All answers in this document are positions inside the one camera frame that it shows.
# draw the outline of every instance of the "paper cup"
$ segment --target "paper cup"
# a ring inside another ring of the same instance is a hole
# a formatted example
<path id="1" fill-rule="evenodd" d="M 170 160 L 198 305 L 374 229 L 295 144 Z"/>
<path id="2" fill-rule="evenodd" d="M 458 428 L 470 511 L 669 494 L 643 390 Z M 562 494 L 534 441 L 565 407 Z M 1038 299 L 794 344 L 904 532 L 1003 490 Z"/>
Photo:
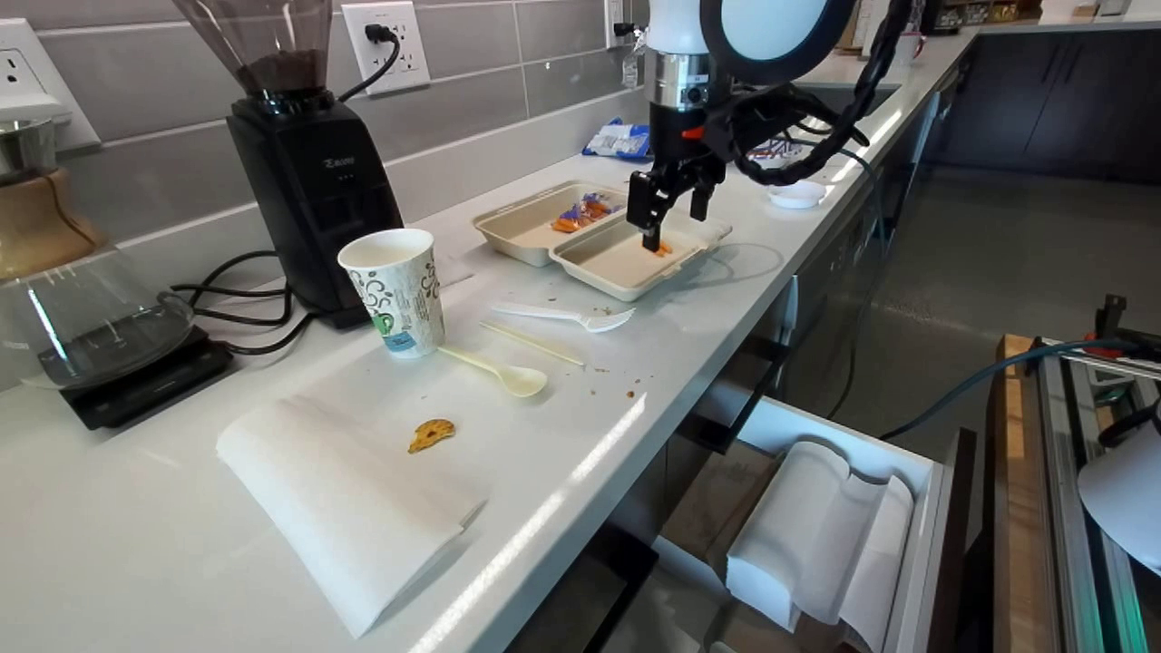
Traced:
<path id="1" fill-rule="evenodd" d="M 435 235 L 425 229 L 366 233 L 337 251 L 393 361 L 425 361 L 443 343 Z"/>

